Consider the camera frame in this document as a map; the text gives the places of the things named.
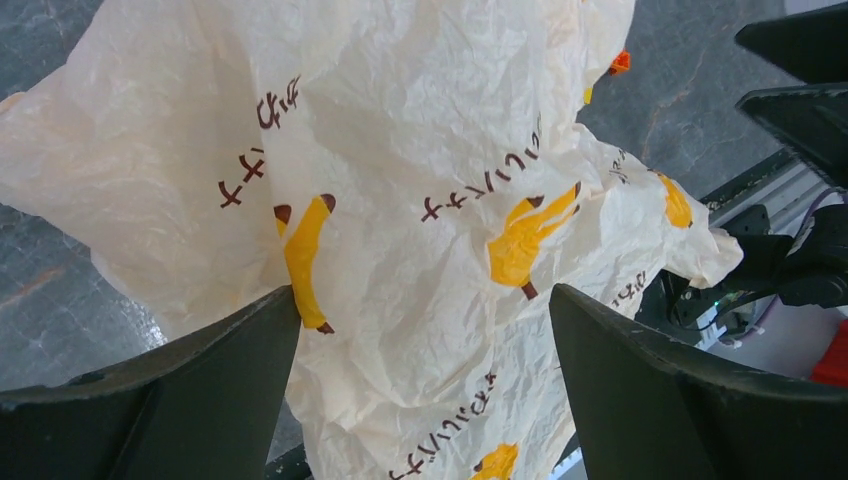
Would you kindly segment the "cream banana print plastic bag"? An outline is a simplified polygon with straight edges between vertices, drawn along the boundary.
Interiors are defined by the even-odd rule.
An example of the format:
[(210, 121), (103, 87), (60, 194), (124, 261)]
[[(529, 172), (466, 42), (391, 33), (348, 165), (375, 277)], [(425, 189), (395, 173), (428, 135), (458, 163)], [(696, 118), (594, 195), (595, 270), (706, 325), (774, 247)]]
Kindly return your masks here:
[(576, 117), (630, 1), (107, 1), (1, 105), (1, 200), (178, 338), (291, 285), (319, 479), (544, 479), (575, 423), (548, 302), (632, 317), (737, 241)]

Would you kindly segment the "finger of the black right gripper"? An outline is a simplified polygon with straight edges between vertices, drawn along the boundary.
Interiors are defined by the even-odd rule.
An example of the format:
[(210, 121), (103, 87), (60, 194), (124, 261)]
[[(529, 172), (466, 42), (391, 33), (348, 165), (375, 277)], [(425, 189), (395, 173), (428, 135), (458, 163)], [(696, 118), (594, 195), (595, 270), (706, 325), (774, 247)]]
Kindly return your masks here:
[(754, 90), (736, 104), (828, 185), (847, 187), (847, 84)]
[(847, 5), (744, 26), (737, 45), (807, 84), (847, 80)]

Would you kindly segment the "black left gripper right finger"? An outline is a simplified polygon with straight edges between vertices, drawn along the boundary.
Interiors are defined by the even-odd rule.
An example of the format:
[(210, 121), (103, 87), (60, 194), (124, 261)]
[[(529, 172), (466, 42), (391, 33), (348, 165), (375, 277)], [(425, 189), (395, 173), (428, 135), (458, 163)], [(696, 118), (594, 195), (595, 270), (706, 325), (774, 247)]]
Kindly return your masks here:
[(569, 285), (550, 316), (591, 479), (843, 479), (847, 392), (743, 366)]

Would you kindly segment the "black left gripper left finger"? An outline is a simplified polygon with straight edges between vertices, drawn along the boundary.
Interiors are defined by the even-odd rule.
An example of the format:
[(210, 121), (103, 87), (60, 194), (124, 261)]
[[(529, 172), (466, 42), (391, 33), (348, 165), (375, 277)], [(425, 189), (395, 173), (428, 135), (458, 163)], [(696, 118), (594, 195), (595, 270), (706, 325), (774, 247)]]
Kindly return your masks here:
[(62, 385), (1, 395), (5, 479), (267, 479), (301, 330), (290, 287)]

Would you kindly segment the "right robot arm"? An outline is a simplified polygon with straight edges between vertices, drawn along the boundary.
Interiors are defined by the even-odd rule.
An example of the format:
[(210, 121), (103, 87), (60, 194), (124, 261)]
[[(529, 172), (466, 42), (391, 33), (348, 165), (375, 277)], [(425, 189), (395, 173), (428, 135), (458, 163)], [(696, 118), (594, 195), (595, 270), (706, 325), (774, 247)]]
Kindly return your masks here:
[[(800, 80), (800, 85), (751, 91), (738, 109), (783, 146), (752, 168), (762, 177), (770, 167), (798, 160), (826, 184), (825, 195), (847, 193), (847, 5), (840, 3), (745, 26), (741, 47)], [(767, 234), (763, 220), (747, 208), (734, 232), (744, 257), (712, 288), (686, 287), (663, 273), (665, 319), (698, 331), (700, 313), (715, 306), (715, 325), (732, 311), (765, 297), (788, 306), (830, 308), (847, 303), (847, 205), (813, 208), (797, 234)]]

